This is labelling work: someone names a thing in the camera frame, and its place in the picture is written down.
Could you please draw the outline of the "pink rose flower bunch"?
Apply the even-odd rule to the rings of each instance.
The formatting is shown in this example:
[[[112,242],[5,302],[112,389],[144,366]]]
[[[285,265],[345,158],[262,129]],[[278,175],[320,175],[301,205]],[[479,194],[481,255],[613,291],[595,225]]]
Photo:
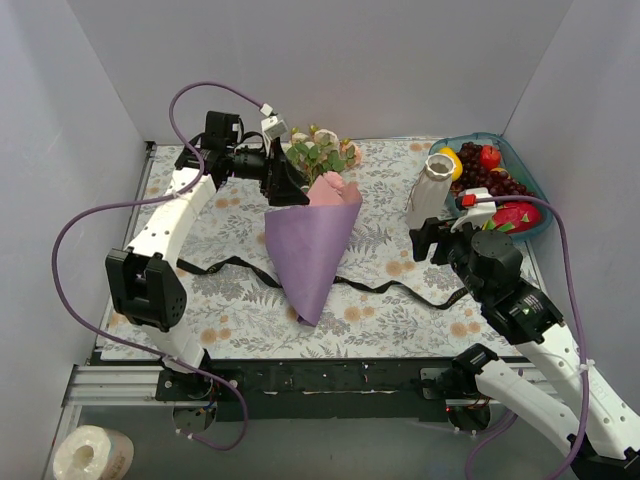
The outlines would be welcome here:
[[[341,174],[362,160],[361,150],[354,141],[341,139],[333,131],[316,125],[311,125],[307,132],[293,128],[285,154],[308,187],[319,176],[330,172]]]

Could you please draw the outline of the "purple wrapping paper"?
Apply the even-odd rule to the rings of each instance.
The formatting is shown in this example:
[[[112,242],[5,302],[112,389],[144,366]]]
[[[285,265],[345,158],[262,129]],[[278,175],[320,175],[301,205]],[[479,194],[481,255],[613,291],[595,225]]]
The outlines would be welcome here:
[[[299,322],[318,324],[360,208],[355,202],[265,214],[266,249]]]

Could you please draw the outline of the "pink wrapping paper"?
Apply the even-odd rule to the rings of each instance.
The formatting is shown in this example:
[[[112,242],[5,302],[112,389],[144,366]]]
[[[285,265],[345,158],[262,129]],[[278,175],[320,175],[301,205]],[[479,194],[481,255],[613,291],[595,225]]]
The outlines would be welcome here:
[[[310,206],[341,206],[361,204],[362,195],[356,182],[347,182],[336,172],[316,178],[307,192]]]

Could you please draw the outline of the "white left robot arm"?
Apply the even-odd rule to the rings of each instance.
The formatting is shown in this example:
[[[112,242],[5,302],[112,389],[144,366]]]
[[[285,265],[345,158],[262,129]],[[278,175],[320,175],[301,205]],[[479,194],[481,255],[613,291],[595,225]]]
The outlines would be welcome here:
[[[267,106],[261,111],[263,145],[258,149],[241,146],[238,115],[208,113],[204,132],[186,143],[176,161],[167,201],[124,249],[112,250],[105,260],[115,311],[151,338],[164,365],[180,372],[180,390],[193,400],[211,392],[213,377],[200,367],[205,351],[183,319],[187,293],[176,268],[201,210],[230,178],[258,181],[275,207],[309,202],[305,179],[281,145],[288,130],[284,119]]]

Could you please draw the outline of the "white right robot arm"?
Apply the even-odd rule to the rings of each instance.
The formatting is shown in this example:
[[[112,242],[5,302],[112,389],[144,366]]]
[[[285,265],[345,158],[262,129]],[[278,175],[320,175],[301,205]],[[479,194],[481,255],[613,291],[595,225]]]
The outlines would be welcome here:
[[[555,390],[549,395],[475,344],[452,362],[454,389],[493,398],[544,435],[580,479],[639,476],[639,416],[610,387],[563,315],[521,275],[523,256],[509,235],[428,219],[410,233],[415,261],[456,273],[490,327],[528,359]]]

